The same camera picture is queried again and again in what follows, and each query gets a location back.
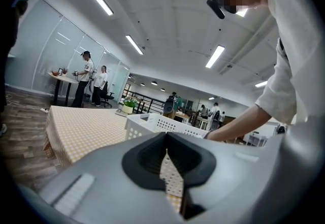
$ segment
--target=plastic crate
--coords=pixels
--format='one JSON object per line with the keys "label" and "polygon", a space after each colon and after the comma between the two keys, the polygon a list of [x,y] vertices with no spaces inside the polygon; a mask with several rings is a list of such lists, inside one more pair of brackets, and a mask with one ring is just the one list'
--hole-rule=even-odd
{"label": "plastic crate", "polygon": [[158,132],[177,132],[203,138],[207,131],[177,122],[159,114],[138,114],[127,116],[125,140]]}

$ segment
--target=wooden floor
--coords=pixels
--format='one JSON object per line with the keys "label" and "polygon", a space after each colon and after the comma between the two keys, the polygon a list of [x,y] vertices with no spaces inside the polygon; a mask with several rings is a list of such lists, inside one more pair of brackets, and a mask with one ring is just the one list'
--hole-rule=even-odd
{"label": "wooden floor", "polygon": [[[2,113],[2,121],[8,131],[0,137],[0,152],[14,180],[38,192],[61,171],[57,159],[48,159],[43,151],[47,114],[39,109],[49,108],[53,98],[12,88],[7,88],[6,93],[8,105]],[[24,108],[10,102],[38,109]],[[113,108],[118,107],[114,101],[110,101],[110,104]],[[103,109],[90,103],[84,103],[84,107]]]}

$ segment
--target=person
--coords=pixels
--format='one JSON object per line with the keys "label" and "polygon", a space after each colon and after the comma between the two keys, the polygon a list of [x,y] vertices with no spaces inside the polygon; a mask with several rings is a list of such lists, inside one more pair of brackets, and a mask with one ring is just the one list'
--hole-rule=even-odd
{"label": "person", "polygon": [[[3,48],[0,52],[0,113],[5,110],[6,102],[6,87],[5,87],[5,71],[8,54],[11,48],[16,44],[18,34],[19,18],[21,18],[28,8],[28,0],[19,0],[15,7],[9,10],[8,16],[4,19],[3,24]],[[7,131],[6,124],[2,123],[0,116],[0,136]]]}
{"label": "person", "polygon": [[[324,113],[324,103],[317,103],[317,100],[324,94],[325,81],[308,76],[308,71],[315,70],[315,64],[324,62],[323,25],[311,15],[318,13],[311,0],[208,0],[207,4],[220,19],[224,18],[221,8],[235,14],[243,7],[268,6],[280,34],[275,73],[268,80],[263,94],[241,116],[210,132],[207,139],[224,141],[243,136],[271,117],[291,124],[295,114],[296,122],[303,122],[307,115]],[[312,93],[308,91],[308,95],[305,91],[307,86],[313,89]]]}
{"label": "person", "polygon": [[93,62],[91,60],[91,55],[89,51],[84,51],[83,53],[81,53],[82,58],[86,61],[85,64],[85,68],[83,72],[77,72],[77,73],[73,73],[74,76],[81,76],[79,78],[79,85],[78,88],[76,90],[76,95],[75,95],[75,99],[72,102],[71,107],[73,108],[81,108],[82,106],[82,100],[83,100],[83,93],[85,90],[85,87],[87,86],[88,82],[89,82],[89,77],[92,75],[93,73]]}
{"label": "person", "polygon": [[163,116],[174,119],[176,115],[176,111],[179,107],[182,106],[182,98],[178,97],[176,92],[173,92],[166,101],[173,100],[174,101],[174,107],[173,110],[170,113],[164,113]]}
{"label": "person", "polygon": [[216,103],[213,104],[213,107],[211,108],[211,110],[209,112],[208,123],[207,123],[206,131],[210,131],[211,130],[213,119],[214,119],[214,117],[215,117],[215,115],[216,115],[216,113],[218,111],[220,111],[220,108],[219,108],[218,102],[216,102]]}
{"label": "person", "polygon": [[96,107],[101,106],[101,92],[105,86],[105,83],[107,82],[107,73],[106,73],[106,66],[103,65],[102,68],[102,73],[100,73],[96,79],[95,82],[93,83],[93,94],[92,94],[92,104],[96,105]]}
{"label": "person", "polygon": [[208,111],[204,105],[201,106],[201,118],[208,119]]}
{"label": "person", "polygon": [[219,128],[222,127],[224,117],[225,117],[225,114],[224,114],[224,111],[223,111],[222,114],[220,115],[220,118],[219,118]]}

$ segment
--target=green plant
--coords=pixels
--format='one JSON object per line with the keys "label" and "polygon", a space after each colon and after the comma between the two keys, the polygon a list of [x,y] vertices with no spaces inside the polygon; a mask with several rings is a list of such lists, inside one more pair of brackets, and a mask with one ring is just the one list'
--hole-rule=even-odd
{"label": "green plant", "polygon": [[136,104],[138,103],[138,101],[135,99],[126,97],[123,103],[127,107],[134,108],[136,106]]}

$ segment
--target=black chair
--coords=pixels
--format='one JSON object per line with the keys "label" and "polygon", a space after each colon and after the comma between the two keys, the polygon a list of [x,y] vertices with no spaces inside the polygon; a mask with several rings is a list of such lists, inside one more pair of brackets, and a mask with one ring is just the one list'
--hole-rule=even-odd
{"label": "black chair", "polygon": [[101,91],[101,94],[100,94],[101,99],[103,99],[103,100],[101,100],[101,103],[104,103],[104,108],[106,107],[106,104],[108,106],[112,107],[112,105],[108,103],[108,100],[113,100],[114,99],[112,94],[114,94],[114,93],[110,92],[110,95],[108,95],[108,93],[107,93],[107,81],[106,81],[106,83],[104,85],[104,88],[103,88],[103,90]]}

